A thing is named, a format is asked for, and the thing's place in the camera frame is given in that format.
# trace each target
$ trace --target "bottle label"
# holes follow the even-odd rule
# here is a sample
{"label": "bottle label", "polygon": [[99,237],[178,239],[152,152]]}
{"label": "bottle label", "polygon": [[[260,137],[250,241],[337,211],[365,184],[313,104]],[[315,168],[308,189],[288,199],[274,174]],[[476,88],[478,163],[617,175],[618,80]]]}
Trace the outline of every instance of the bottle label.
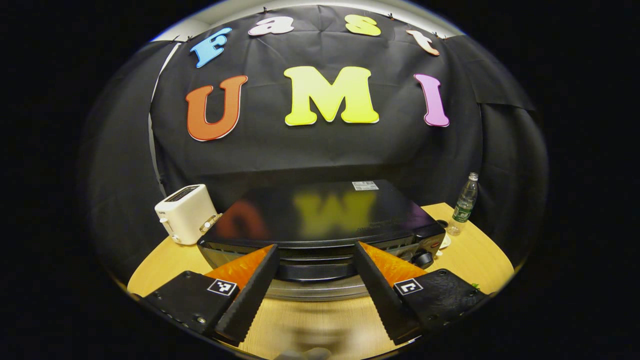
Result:
{"label": "bottle label", "polygon": [[471,215],[471,209],[463,209],[456,205],[453,210],[453,220],[457,222],[466,222],[469,219],[469,215]]}

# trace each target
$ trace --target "orange letter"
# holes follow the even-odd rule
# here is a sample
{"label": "orange letter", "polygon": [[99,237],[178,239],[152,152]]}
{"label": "orange letter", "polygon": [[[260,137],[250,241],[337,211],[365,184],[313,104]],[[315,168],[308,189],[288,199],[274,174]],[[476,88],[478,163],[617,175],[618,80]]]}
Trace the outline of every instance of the orange letter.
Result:
{"label": "orange letter", "polygon": [[228,78],[220,83],[225,91],[225,112],[217,122],[208,122],[206,118],[207,96],[213,86],[203,86],[187,94],[187,130],[195,140],[205,142],[219,139],[234,129],[240,116],[240,89],[247,82],[244,75]]}

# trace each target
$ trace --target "pink letter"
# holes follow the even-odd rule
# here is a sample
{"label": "pink letter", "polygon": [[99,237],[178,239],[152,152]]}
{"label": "pink letter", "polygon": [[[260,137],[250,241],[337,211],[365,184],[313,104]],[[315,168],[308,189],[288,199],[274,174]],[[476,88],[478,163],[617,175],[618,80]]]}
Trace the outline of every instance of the pink letter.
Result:
{"label": "pink letter", "polygon": [[424,116],[424,122],[430,126],[449,126],[449,119],[444,115],[442,108],[442,99],[438,86],[440,82],[436,78],[424,74],[415,74],[413,77],[422,85],[424,92],[424,100],[427,103],[427,113]]}

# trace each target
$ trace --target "letter m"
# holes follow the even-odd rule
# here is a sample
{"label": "letter m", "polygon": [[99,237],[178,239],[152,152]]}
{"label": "letter m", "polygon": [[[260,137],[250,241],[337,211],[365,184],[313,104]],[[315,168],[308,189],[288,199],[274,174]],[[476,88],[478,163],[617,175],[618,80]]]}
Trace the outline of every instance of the letter m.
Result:
{"label": "letter m", "polygon": [[287,125],[311,125],[317,115],[311,112],[314,101],[325,120],[332,122],[342,100],[346,105],[341,117],[345,122],[375,123],[380,119],[373,110],[368,79],[371,71],[362,67],[344,67],[333,84],[313,66],[291,67],[284,75],[291,78],[291,113],[285,117]]}

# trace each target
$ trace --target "black cloth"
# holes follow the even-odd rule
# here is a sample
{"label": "black cloth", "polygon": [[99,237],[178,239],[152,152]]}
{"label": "black cloth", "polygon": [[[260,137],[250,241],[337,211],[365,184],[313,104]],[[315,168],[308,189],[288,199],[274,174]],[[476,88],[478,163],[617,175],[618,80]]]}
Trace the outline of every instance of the black cloth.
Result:
{"label": "black cloth", "polygon": [[[381,35],[349,32],[344,16],[352,13],[373,18]],[[294,30],[256,38],[247,34],[256,22],[275,16],[292,17]],[[189,50],[224,27],[232,28],[224,51],[196,68],[197,56]],[[237,19],[181,44],[150,105],[166,193],[203,183],[216,209],[225,211],[259,186],[385,178],[417,204],[454,206],[468,173],[477,172],[479,197],[470,219],[519,264],[540,226],[547,192],[547,155],[534,107],[499,61],[468,36],[441,39],[417,29],[440,51],[432,56],[407,29],[417,28],[363,10],[296,6]],[[111,96],[137,102],[135,111],[103,102],[106,108],[94,115],[111,127],[99,135],[105,144],[102,157],[90,170],[90,183],[102,194],[92,195],[90,218],[108,266],[117,268],[124,281],[166,236],[153,211],[162,198],[150,162],[144,100],[150,98],[162,55],[172,46],[162,45],[140,69],[131,69],[123,80],[126,86],[110,88],[117,94]],[[343,122],[343,101],[336,119],[327,122],[312,102],[317,122],[288,126],[284,118],[291,112],[292,93],[284,70],[295,66],[313,66],[331,83],[344,67],[369,69],[371,101],[380,121]],[[449,127],[425,123],[424,95],[414,74],[440,81]],[[234,130],[208,142],[192,139],[185,96],[213,86],[206,115],[216,122],[224,102],[219,85],[238,75],[248,81]],[[136,100],[127,100],[134,94]]]}

